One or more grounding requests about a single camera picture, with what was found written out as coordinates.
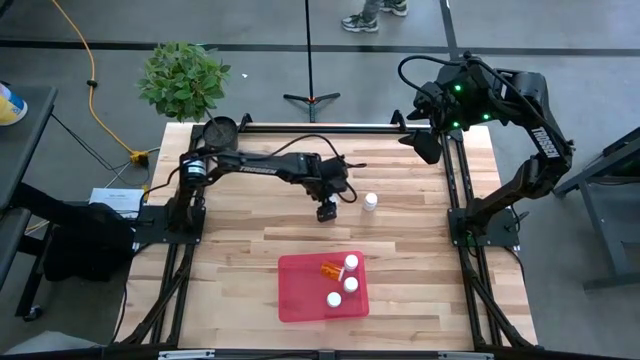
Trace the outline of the black side table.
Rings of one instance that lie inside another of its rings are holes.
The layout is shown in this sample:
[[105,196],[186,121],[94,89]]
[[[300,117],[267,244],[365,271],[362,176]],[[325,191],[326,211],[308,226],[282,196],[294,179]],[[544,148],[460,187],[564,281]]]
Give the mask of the black side table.
[[26,116],[10,126],[0,126],[0,211],[11,202],[40,141],[53,109],[58,89],[51,86],[10,87],[28,105]]

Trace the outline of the orange pill bottle white cap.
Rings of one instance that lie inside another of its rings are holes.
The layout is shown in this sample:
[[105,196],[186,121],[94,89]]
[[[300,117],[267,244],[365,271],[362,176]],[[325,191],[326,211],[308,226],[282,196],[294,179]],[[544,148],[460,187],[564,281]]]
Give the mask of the orange pill bottle white cap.
[[320,267],[321,274],[331,280],[341,282],[344,277],[345,269],[343,266],[332,263],[323,262]]

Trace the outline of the black metal table frame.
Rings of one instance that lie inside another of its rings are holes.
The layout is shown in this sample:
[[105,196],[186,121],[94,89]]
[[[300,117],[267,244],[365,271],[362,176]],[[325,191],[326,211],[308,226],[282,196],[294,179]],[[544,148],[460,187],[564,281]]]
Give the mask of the black metal table frame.
[[[177,344],[181,348],[473,352],[459,252],[449,237],[450,193],[459,173],[429,165],[398,142],[393,125],[258,124],[240,137],[244,150],[342,153],[359,195],[375,210],[341,201],[320,223],[304,191],[268,176],[227,175],[206,191],[204,236],[196,246]],[[278,316],[283,255],[364,254],[369,314],[285,323]]]

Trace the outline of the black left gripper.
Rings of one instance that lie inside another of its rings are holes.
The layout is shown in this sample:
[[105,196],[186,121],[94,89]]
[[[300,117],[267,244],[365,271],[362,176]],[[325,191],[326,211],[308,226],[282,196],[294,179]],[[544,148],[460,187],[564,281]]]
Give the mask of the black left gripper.
[[313,200],[322,202],[316,210],[316,218],[320,223],[334,220],[337,217],[337,205],[329,199],[346,192],[348,188],[348,170],[344,156],[328,160],[313,159],[311,170],[311,175],[303,179],[302,186]]

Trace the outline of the black bag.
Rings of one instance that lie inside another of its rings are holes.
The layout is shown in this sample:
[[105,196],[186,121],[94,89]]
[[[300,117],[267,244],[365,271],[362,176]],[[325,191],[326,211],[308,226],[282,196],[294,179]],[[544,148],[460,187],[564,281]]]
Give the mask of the black bag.
[[43,261],[48,281],[78,277],[108,282],[134,257],[134,231],[129,220],[104,203],[91,203],[83,210],[100,225],[85,230],[58,226],[53,231]]

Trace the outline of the red plastic basket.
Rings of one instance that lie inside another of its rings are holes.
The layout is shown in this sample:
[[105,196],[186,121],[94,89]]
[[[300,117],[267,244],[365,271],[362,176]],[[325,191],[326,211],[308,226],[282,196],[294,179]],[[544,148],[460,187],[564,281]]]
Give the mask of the red plastic basket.
[[[349,254],[359,258],[355,271],[344,272],[341,282],[321,274],[323,262],[332,262],[344,267]],[[343,282],[348,277],[358,279],[359,288],[346,293]],[[341,294],[342,303],[331,308],[326,303],[330,292]],[[369,314],[366,266],[360,251],[283,255],[278,260],[278,316],[285,323],[311,322],[333,319],[359,318]]]

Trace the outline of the black plant pot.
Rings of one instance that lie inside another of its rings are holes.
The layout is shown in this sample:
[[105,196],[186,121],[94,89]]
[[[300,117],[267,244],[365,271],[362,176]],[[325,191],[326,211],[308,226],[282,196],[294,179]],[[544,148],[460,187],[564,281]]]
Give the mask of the black plant pot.
[[215,151],[236,151],[238,149],[238,126],[226,116],[216,116],[207,121],[202,131],[207,149]]

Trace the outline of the green leafy plant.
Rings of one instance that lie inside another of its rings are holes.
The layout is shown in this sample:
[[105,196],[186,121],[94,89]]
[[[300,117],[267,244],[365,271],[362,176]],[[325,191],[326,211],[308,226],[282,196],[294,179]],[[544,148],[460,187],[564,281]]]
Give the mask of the green leafy plant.
[[139,98],[157,114],[183,123],[213,118],[225,97],[231,66],[197,44],[167,42],[154,48],[137,81]]

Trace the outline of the black bench seat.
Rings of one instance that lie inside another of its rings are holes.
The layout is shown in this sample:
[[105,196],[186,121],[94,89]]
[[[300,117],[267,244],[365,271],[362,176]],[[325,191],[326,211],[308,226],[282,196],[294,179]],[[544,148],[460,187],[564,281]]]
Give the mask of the black bench seat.
[[31,212],[23,208],[7,210],[0,216],[0,290],[2,289]]

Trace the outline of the black tripod stand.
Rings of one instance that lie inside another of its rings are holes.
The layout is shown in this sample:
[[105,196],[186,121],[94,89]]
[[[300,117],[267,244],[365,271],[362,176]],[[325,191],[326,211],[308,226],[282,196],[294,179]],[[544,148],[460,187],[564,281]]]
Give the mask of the black tripod stand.
[[305,11],[305,32],[306,32],[308,95],[299,96],[299,95],[293,95],[293,94],[284,94],[283,98],[288,101],[298,101],[305,104],[307,106],[309,122],[315,123],[318,105],[323,101],[333,101],[335,99],[338,99],[341,97],[341,94],[339,92],[334,92],[334,93],[316,96],[314,93],[309,0],[304,0],[304,11]]

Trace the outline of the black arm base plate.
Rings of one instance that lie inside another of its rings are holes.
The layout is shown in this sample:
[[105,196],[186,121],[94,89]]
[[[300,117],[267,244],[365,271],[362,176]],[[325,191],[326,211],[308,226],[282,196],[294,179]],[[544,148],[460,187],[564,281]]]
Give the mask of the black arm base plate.
[[510,208],[493,215],[484,230],[473,228],[463,208],[447,212],[451,243],[456,247],[513,247],[520,244],[516,217]]
[[169,215],[164,206],[144,206],[135,222],[134,240],[138,243],[198,244],[202,240],[206,209],[190,208],[189,223],[177,230],[169,229]]

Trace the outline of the person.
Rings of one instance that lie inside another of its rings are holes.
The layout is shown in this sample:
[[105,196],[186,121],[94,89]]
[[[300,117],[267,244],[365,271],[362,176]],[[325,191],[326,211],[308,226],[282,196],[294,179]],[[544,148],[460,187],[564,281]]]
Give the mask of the person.
[[359,13],[341,20],[344,30],[354,33],[375,33],[379,30],[378,14],[391,13],[398,17],[408,14],[408,0],[365,0]]

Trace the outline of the silver frame bracket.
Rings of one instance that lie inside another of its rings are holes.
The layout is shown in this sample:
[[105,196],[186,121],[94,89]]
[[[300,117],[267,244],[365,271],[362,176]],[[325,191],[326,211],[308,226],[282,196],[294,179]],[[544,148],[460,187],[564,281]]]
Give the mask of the silver frame bracket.
[[494,355],[482,352],[439,352],[437,360],[495,360]]
[[215,358],[214,349],[189,349],[161,351],[157,360],[212,360]]

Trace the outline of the yellow and blue container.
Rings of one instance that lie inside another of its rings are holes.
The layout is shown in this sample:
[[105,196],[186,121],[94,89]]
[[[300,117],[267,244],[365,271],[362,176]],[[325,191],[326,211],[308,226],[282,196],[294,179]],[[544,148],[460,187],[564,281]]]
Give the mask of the yellow and blue container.
[[10,126],[19,122],[27,112],[27,103],[0,82],[0,126]]

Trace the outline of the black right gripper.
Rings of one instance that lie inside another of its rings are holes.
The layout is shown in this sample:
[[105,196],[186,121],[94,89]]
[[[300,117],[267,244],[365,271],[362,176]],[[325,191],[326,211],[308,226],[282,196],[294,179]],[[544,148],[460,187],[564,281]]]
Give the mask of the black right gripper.
[[[495,120],[504,82],[486,63],[471,53],[443,65],[434,81],[416,91],[414,109],[407,120],[427,119],[437,132],[467,131],[471,126]],[[429,131],[416,130],[398,139],[410,146],[427,164],[440,161],[442,147]]]

